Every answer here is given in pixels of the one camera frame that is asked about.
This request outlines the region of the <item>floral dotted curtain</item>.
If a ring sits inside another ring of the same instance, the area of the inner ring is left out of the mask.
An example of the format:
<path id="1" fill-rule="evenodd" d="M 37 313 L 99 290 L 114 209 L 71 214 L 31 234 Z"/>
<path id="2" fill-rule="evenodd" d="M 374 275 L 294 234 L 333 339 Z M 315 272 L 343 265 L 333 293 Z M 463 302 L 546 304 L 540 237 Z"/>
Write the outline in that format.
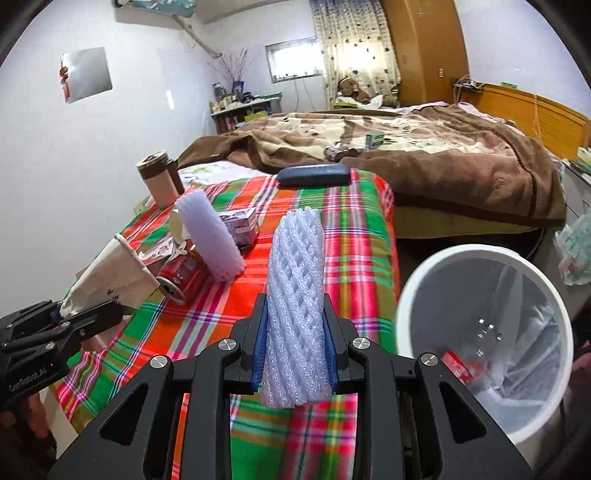
<path id="1" fill-rule="evenodd" d="M 311 1 L 315 37 L 325 64 L 325 97 L 334 103 L 349 78 L 370 97 L 400 104 L 402 80 L 386 14 L 379 1 Z"/>

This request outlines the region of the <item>purple white milk carton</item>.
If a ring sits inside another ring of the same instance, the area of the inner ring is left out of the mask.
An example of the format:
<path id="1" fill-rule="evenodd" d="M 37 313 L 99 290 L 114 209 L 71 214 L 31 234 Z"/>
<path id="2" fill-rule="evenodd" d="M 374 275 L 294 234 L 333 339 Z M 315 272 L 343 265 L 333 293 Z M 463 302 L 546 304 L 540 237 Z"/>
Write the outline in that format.
<path id="1" fill-rule="evenodd" d="M 223 211 L 219 212 L 218 216 L 239 249 L 249 248 L 259 237 L 256 208 Z"/>

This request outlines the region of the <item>cluttered side shelf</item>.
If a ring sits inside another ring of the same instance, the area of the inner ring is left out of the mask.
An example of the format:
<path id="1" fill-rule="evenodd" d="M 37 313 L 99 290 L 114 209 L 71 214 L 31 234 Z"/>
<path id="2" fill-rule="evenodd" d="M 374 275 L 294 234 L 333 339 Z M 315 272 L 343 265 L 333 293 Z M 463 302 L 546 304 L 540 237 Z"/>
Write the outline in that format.
<path id="1" fill-rule="evenodd" d="M 283 95 L 280 92 L 256 95 L 245 90 L 245 82 L 235 81 L 226 90 L 221 83 L 212 85 L 214 102 L 209 103 L 211 119 L 218 134 L 242 127 L 252 120 L 279 113 Z"/>

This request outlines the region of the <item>dark blue glasses case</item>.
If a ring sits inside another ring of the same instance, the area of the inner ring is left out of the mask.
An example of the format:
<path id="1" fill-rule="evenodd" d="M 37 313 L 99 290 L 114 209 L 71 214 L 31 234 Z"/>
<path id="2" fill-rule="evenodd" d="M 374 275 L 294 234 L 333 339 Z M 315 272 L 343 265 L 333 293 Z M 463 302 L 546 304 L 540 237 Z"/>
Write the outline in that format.
<path id="1" fill-rule="evenodd" d="M 318 164 L 284 168 L 276 175 L 281 188 L 324 188 L 351 183 L 348 165 Z"/>

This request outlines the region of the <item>red milk can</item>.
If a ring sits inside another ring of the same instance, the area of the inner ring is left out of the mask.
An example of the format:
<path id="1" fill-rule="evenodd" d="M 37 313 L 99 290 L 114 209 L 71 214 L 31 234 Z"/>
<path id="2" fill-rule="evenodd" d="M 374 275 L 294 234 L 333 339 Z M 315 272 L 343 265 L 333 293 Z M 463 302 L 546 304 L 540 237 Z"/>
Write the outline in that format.
<path id="1" fill-rule="evenodd" d="M 175 254 L 159 270 L 156 280 L 160 291 L 178 305 L 184 305 L 197 296 L 209 277 L 204 260 L 195 252 Z"/>

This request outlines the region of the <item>white foam fruit net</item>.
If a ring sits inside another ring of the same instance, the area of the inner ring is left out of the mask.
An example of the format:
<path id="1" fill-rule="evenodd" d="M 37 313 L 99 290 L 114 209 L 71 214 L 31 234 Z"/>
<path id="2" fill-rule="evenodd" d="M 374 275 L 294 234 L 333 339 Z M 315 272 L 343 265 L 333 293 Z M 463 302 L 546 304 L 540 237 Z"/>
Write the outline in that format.
<path id="1" fill-rule="evenodd" d="M 325 234 L 320 212 L 287 211 L 273 234 L 266 280 L 262 402 L 291 409 L 331 397 L 325 359 Z"/>

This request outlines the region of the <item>small green box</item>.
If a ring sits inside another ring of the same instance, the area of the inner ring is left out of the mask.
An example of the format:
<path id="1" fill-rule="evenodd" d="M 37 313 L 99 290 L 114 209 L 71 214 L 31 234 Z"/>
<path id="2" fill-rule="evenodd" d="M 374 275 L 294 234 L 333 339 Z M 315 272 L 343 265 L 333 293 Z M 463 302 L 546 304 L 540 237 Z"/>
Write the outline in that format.
<path id="1" fill-rule="evenodd" d="M 385 142 L 385 133 L 382 131 L 372 131 L 366 134 L 365 149 L 375 150 L 381 147 Z"/>

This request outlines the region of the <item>plastic bag green print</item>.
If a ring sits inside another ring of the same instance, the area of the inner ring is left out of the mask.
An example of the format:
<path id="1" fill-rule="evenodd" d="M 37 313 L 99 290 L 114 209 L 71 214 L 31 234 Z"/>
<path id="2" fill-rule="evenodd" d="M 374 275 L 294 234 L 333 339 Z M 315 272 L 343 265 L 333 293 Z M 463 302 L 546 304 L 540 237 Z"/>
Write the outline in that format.
<path id="1" fill-rule="evenodd" d="M 559 255 L 558 270 L 568 286 L 591 281 L 591 213 L 579 217 L 572 227 L 566 225 L 555 235 Z"/>

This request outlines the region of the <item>white round trash bin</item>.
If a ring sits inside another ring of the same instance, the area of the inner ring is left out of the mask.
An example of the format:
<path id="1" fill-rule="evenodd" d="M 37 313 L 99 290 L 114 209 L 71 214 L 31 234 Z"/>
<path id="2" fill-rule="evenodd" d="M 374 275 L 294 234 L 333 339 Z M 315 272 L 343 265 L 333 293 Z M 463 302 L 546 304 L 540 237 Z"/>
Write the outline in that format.
<path id="1" fill-rule="evenodd" d="M 394 327 L 400 355 L 447 361 L 515 445 L 545 427 L 570 381 L 566 306 L 507 248 L 468 244 L 430 256 L 405 282 Z"/>

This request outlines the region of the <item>wall poster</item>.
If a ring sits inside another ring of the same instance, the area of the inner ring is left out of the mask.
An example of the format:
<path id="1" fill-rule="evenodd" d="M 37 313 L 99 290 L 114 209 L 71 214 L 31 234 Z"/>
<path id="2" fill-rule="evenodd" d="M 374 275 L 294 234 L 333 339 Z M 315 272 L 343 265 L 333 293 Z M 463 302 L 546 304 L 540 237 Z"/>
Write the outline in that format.
<path id="1" fill-rule="evenodd" d="M 59 75 L 67 104 L 112 89 L 104 47 L 62 54 Z"/>

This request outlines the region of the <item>plaid red green tablecloth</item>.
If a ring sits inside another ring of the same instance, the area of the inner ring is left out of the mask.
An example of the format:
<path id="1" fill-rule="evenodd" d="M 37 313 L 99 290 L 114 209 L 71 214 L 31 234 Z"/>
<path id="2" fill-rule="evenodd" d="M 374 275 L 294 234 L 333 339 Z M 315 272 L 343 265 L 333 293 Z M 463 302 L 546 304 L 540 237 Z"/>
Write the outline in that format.
<path id="1" fill-rule="evenodd" d="M 287 255 L 286 216 L 294 209 L 314 209 L 322 220 L 322 289 L 335 313 L 352 320 L 363 337 L 394 349 L 400 273 L 394 194 L 383 178 L 353 170 L 349 185 L 294 190 L 280 188 L 273 176 L 257 176 L 208 186 L 205 194 L 218 211 L 256 210 L 259 236 L 245 252 L 245 271 L 230 283 L 205 282 L 184 306 L 154 293 L 104 348 L 75 355 L 53 390 L 76 431 L 151 357 L 180 360 L 228 336 L 259 293 L 269 294 L 276 306 L 308 304 L 303 266 Z M 256 396 L 235 396 L 230 415 L 236 479 L 348 479 L 353 473 L 353 395 L 293 409 L 269 409 Z"/>

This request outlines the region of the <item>wall air conditioner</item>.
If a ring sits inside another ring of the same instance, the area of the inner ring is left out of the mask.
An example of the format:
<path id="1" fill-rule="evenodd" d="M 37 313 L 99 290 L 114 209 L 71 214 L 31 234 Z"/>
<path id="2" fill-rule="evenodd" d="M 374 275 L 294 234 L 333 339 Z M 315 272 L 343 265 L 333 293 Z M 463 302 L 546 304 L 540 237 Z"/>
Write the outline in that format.
<path id="1" fill-rule="evenodd" d="M 115 8 L 133 8 L 183 18 L 190 18 L 197 9 L 194 0 L 113 0 L 113 5 Z"/>

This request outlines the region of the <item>window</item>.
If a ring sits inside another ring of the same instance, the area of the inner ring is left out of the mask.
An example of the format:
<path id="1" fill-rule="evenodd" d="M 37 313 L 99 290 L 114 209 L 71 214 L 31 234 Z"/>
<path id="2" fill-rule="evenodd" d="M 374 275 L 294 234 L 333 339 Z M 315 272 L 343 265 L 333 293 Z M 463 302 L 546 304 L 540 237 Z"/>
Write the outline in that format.
<path id="1" fill-rule="evenodd" d="M 266 45 L 266 61 L 273 83 L 310 78 L 324 73 L 321 46 L 315 37 Z"/>

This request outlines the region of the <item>white paper cup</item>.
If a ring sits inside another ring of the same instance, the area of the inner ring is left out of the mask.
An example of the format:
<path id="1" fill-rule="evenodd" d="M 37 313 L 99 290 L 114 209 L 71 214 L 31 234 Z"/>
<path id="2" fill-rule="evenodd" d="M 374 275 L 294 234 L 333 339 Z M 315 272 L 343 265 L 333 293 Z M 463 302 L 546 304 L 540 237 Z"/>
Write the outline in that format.
<path id="1" fill-rule="evenodd" d="M 159 282 L 120 234 L 115 234 L 61 302 L 59 313 L 70 318 L 108 300 L 139 308 Z"/>

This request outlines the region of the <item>brown teddy bear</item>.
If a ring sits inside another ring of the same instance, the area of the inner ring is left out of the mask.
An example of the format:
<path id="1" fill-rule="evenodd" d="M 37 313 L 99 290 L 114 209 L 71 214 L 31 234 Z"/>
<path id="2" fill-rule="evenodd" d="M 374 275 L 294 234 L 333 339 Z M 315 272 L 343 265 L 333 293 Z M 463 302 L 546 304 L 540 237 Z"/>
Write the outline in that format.
<path id="1" fill-rule="evenodd" d="M 355 79 L 350 77 L 339 80 L 338 97 L 350 102 L 355 101 L 362 105 L 374 105 L 378 108 L 383 105 L 383 96 L 381 94 L 370 96 L 369 93 L 360 88 L 359 83 Z"/>

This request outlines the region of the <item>wooden wardrobe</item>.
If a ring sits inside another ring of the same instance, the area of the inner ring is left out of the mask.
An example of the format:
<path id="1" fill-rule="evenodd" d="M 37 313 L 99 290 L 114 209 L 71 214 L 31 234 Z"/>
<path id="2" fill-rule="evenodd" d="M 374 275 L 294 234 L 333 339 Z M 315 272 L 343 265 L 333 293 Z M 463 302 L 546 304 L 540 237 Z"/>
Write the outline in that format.
<path id="1" fill-rule="evenodd" d="M 469 74 L 465 41 L 453 0 L 384 0 L 396 52 L 404 106 L 453 101 L 453 85 Z"/>

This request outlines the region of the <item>dried branch vase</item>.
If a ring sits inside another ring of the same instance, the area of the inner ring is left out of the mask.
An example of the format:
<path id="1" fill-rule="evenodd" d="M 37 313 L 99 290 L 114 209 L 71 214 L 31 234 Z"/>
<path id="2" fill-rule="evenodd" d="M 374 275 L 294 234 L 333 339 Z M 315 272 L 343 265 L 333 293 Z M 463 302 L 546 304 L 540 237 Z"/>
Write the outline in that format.
<path id="1" fill-rule="evenodd" d="M 235 85 L 243 83 L 250 64 L 252 64 L 252 58 L 249 56 L 249 50 L 242 48 L 238 52 L 219 54 L 209 66 L 228 84 L 229 91 L 235 92 Z"/>

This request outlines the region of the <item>wooden headboard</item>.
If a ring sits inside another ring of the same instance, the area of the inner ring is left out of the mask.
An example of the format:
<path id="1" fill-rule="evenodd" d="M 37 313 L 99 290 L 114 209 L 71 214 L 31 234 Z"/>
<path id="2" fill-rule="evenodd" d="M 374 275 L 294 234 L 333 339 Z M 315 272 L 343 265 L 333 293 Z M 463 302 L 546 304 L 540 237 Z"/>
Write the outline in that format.
<path id="1" fill-rule="evenodd" d="M 590 118 L 554 100 L 491 84 L 464 89 L 461 99 L 512 123 L 560 158 L 573 159 L 579 147 L 590 146 Z"/>

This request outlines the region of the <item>white foam net sleeve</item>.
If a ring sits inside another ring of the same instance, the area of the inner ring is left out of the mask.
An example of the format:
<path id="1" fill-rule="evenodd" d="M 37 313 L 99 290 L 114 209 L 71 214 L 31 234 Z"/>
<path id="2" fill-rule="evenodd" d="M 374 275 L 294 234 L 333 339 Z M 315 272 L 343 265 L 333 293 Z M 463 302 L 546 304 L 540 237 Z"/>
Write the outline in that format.
<path id="1" fill-rule="evenodd" d="M 245 260 L 235 239 L 204 191 L 184 194 L 176 200 L 175 206 L 197 253 L 217 282 L 233 280 L 245 271 Z"/>

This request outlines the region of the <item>brown patterned blanket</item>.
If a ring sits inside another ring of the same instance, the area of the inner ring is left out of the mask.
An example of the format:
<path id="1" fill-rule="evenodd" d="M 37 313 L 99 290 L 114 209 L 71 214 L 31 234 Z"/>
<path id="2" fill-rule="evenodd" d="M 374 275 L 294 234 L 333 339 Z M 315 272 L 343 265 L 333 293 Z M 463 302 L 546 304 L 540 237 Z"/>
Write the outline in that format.
<path id="1" fill-rule="evenodd" d="M 385 142 L 366 150 L 372 131 L 384 132 Z M 563 187 L 546 149 L 458 105 L 274 114 L 195 139 L 178 165 L 228 160 L 276 174 L 328 164 L 329 149 L 338 145 L 346 148 L 342 163 L 381 176 L 405 206 L 533 228 L 566 221 Z"/>

